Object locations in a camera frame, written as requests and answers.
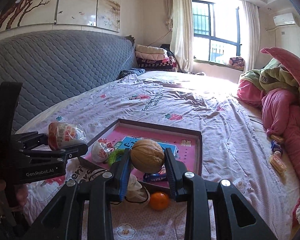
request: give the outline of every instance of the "blue snack package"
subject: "blue snack package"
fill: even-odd
[[[280,143],[276,142],[275,140],[271,141],[271,150],[273,152],[279,151],[282,154],[282,148]]]
[[[166,167],[163,165],[161,171],[158,173],[145,173],[143,175],[143,182],[152,182],[152,181],[168,181],[166,174]]]

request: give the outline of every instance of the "painting panel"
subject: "painting panel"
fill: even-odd
[[[19,26],[53,23],[57,0],[9,0],[0,14],[0,32]]]
[[[59,0],[57,24],[96,26],[98,0]]]
[[[97,27],[120,31],[121,0],[98,0]]]

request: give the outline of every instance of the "white curtain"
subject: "white curtain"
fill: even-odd
[[[247,20],[247,32],[246,37],[246,53],[244,53],[243,58],[246,61],[244,72],[254,69],[257,56],[259,53],[260,46],[260,21],[258,6],[248,1],[243,1],[243,10],[246,15]]]
[[[166,0],[166,10],[167,10],[167,17],[166,20],[166,26],[169,29],[169,31],[172,30],[173,27],[173,1],[172,0]]]
[[[173,0],[173,29],[170,50],[176,56],[183,72],[193,68],[192,0]]]

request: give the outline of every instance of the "gray quilted headboard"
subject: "gray quilted headboard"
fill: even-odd
[[[132,37],[92,31],[25,33],[0,41],[0,84],[23,82],[12,132],[56,103],[137,66]]]

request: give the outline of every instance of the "tangerine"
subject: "tangerine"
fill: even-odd
[[[170,204],[169,196],[163,192],[155,192],[150,195],[149,205],[154,210],[164,210]]]

